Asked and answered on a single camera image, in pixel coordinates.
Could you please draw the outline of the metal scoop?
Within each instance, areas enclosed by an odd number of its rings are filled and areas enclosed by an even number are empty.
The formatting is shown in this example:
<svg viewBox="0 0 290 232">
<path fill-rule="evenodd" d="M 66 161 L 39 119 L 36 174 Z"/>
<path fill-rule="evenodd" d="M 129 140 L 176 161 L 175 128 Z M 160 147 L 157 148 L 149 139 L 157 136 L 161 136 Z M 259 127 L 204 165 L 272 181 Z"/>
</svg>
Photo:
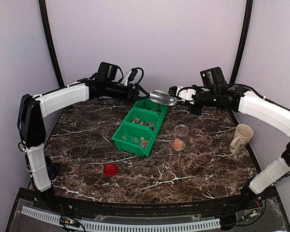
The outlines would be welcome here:
<svg viewBox="0 0 290 232">
<path fill-rule="evenodd" d="M 165 90 L 153 90 L 149 98 L 152 102 L 157 103 L 157 104 L 162 104 L 162 105 L 167 105 L 167 106 L 174 106 L 177 104 L 178 99 L 176 97 L 172 97 L 169 95 L 168 92 Z"/>
</svg>

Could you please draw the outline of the clear glass jar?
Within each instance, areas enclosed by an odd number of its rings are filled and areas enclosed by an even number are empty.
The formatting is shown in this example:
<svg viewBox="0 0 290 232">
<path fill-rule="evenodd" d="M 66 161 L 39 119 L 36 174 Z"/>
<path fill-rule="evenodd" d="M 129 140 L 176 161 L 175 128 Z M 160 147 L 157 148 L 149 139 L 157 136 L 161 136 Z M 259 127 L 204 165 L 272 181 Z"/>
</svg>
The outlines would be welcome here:
<svg viewBox="0 0 290 232">
<path fill-rule="evenodd" d="M 186 148 L 189 137 L 188 132 L 189 129 L 184 124 L 178 124 L 175 126 L 171 142 L 171 146 L 174 151 L 179 152 Z"/>
</svg>

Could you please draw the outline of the green bin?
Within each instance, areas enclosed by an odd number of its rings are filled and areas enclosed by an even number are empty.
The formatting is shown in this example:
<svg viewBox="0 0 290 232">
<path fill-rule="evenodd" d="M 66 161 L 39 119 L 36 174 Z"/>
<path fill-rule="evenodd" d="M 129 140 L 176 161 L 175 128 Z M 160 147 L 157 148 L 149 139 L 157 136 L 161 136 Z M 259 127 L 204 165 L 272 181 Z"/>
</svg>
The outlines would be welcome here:
<svg viewBox="0 0 290 232">
<path fill-rule="evenodd" d="M 149 157 L 155 138 L 150 128 L 123 122 L 114 133 L 112 140 L 119 151 Z"/>
<path fill-rule="evenodd" d="M 150 129 L 154 137 L 158 135 L 162 125 L 158 113 L 138 108 L 132 108 L 123 121 L 129 125 Z"/>
</svg>

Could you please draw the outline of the green bin end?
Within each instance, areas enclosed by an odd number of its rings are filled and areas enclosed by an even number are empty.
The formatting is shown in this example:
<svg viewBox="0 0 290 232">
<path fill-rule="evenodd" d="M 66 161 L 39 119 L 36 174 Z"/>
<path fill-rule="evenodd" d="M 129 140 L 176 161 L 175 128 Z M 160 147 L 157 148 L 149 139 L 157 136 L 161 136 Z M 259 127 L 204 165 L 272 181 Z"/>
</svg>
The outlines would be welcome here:
<svg viewBox="0 0 290 232">
<path fill-rule="evenodd" d="M 168 107 L 166 105 L 154 103 L 149 98 L 136 101 L 132 108 L 149 110 L 151 112 L 157 113 L 160 121 L 165 119 L 168 111 Z"/>
</svg>

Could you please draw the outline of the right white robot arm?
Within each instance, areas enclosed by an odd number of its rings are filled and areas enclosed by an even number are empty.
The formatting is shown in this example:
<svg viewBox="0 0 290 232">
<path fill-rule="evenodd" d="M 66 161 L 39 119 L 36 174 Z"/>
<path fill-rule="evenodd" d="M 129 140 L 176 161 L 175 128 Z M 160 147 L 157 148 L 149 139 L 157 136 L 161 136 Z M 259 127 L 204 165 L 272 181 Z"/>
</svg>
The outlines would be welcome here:
<svg viewBox="0 0 290 232">
<path fill-rule="evenodd" d="M 290 109 L 282 106 L 243 84 L 214 84 L 212 87 L 172 86 L 168 93 L 182 101 L 193 114 L 200 115 L 203 108 L 215 107 L 251 116 L 282 132 L 290 139 Z M 256 195 L 290 175 L 290 141 L 285 150 L 263 171 L 256 174 L 241 189 L 237 206 L 247 210 L 256 201 Z"/>
</svg>

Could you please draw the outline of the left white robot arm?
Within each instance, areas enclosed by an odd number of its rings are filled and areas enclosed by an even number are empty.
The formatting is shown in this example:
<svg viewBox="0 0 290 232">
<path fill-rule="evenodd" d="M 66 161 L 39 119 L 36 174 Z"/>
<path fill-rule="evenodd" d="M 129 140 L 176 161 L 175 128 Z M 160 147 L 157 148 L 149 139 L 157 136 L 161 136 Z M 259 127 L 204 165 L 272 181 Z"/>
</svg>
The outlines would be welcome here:
<svg viewBox="0 0 290 232">
<path fill-rule="evenodd" d="M 138 101 L 148 98 L 149 93 L 140 84 L 125 86 L 114 81 L 83 78 L 47 93 L 22 96 L 17 118 L 18 147 L 26 156 L 28 172 L 39 192 L 52 188 L 44 154 L 45 144 L 53 131 L 45 125 L 48 117 L 59 116 L 74 104 L 101 97 Z"/>
</svg>

